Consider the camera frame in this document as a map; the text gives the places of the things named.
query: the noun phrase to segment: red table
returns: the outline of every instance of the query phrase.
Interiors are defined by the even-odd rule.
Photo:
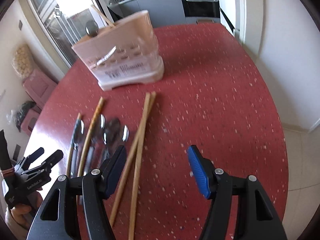
[[[77,113],[88,128],[100,96],[103,114],[128,125],[131,140],[142,115],[146,92],[158,93],[147,124],[137,207],[136,239],[196,239],[210,201],[198,192],[186,150],[196,144],[204,157],[230,175],[254,174],[282,220],[288,191],[284,134],[268,88],[243,48],[220,24],[179,25],[155,29],[164,60],[162,81],[103,92],[77,61],[45,105],[26,155],[44,147],[44,160],[61,149],[65,156],[53,168],[52,182],[65,173],[67,152]],[[131,170],[114,232],[127,239],[132,189]],[[105,202],[111,211],[113,197]],[[232,239],[233,204],[227,239]],[[82,234],[84,216],[79,211]]]

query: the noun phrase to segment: chopstick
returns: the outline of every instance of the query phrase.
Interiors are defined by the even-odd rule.
[[[104,99],[103,97],[100,98],[98,105],[96,107],[96,110],[94,111],[93,117],[91,119],[91,123],[87,132],[87,135],[85,137],[85,141],[84,141],[84,145],[83,145],[83,149],[82,149],[82,153],[81,153],[81,159],[80,159],[80,163],[79,163],[79,169],[78,169],[78,177],[83,175],[83,171],[84,171],[84,165],[87,159],[87,154],[88,154],[88,149],[91,143],[91,134],[92,134],[92,130],[95,126],[95,123],[97,121],[97,118],[99,116],[99,114],[101,113],[101,109],[103,107],[104,104]]]
[[[73,148],[74,148],[74,144],[73,144],[73,136],[76,132],[76,128],[77,125],[79,123],[79,121],[81,120],[81,114],[79,113],[75,122],[75,126],[73,128],[73,132],[72,132],[72,136],[71,136],[71,142],[70,142],[70,149],[69,149],[69,155],[68,155],[68,163],[67,163],[67,171],[66,171],[66,175],[69,178],[70,177],[70,169],[71,169],[71,160],[72,160],[72,155],[73,155]]]
[[[110,27],[114,27],[115,25],[101,12],[99,11],[94,5],[91,5],[91,7],[106,21]]]
[[[136,222],[136,212],[137,212],[137,200],[138,200],[138,188],[139,188],[139,178],[141,170],[142,152],[144,136],[146,132],[147,118],[148,118],[148,107],[150,101],[150,94],[146,93],[146,98],[144,101],[142,119],[141,119],[141,130],[139,134],[139,141],[137,146],[136,164],[134,169],[133,184],[132,184],[132,197],[131,197],[131,207],[130,207],[130,221],[129,221],[129,240],[134,240],[134,227]]]
[[[153,106],[153,103],[154,103],[155,99],[156,99],[156,92],[152,92],[151,96],[150,96],[149,106],[148,106],[148,116],[149,116],[149,114],[151,112],[151,109],[152,109],[152,106]],[[119,181],[119,186],[118,186],[118,190],[117,190],[117,193],[116,193],[116,198],[115,198],[115,201],[113,203],[112,211],[111,211],[111,214],[110,214],[110,217],[109,217],[109,222],[110,222],[111,227],[113,227],[113,224],[114,224],[114,222],[116,220],[116,216],[117,216],[119,204],[121,202],[121,198],[122,198],[122,195],[123,195],[123,191],[124,191],[124,188],[125,188],[125,184],[126,184],[126,181],[128,179],[128,176],[129,176],[129,172],[130,172],[130,168],[131,168],[132,162],[133,162],[133,160],[134,160],[134,158],[136,156],[136,149],[137,149],[137,145],[138,145],[138,140],[140,138],[141,130],[142,130],[142,120],[140,121],[138,130],[137,130],[137,132],[136,132],[136,134],[134,136],[134,139],[133,139],[133,142],[131,144],[131,148],[130,148],[130,151],[129,151],[129,154],[128,154],[128,158],[127,158],[127,161],[126,161],[126,163],[124,165],[124,169],[123,169],[120,181]]]

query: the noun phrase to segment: beige floor tile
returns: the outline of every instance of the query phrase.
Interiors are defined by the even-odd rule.
[[[320,127],[312,133],[302,135],[302,148],[303,168],[301,187],[303,188],[320,183]]]
[[[289,190],[301,188],[302,180],[302,140],[301,133],[284,130],[289,165]]]
[[[299,200],[300,189],[291,190],[288,192],[287,204],[285,206],[284,218],[282,221],[284,231],[287,235],[292,231],[291,222],[295,215],[298,200]]]
[[[292,218],[288,240],[296,240],[309,224],[320,204],[320,184],[300,190],[295,214]]]

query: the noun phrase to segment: silver bolt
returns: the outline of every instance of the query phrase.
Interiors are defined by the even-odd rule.
[[[224,171],[223,171],[223,169],[219,169],[219,168],[218,168],[218,169],[215,169],[215,170],[214,170],[214,173],[215,173],[215,174],[218,174],[218,175],[222,175],[222,174],[224,173]]]
[[[249,176],[249,180],[250,180],[250,181],[256,181],[256,180],[257,180],[257,177],[254,176],[254,175],[250,175],[250,176]]]
[[[66,176],[65,175],[60,175],[58,177],[58,181],[64,181],[66,179]]]
[[[100,173],[99,169],[94,169],[94,170],[91,171],[92,175],[98,175],[99,173]]]

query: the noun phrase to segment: blue gripper pad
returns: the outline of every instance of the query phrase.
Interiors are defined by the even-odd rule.
[[[202,157],[196,145],[188,148],[188,159],[196,179],[199,192],[206,199],[211,199],[215,193],[213,172],[215,170],[212,162]]]
[[[127,151],[123,147],[121,152],[118,153],[118,156],[116,157],[117,151],[109,161],[107,165],[107,169],[109,168],[109,164],[112,163],[112,159],[116,158],[115,162],[113,163],[109,175],[107,176],[107,188],[105,191],[105,195],[109,198],[115,191],[116,187],[118,185],[122,170],[124,168],[125,162],[127,160]]]

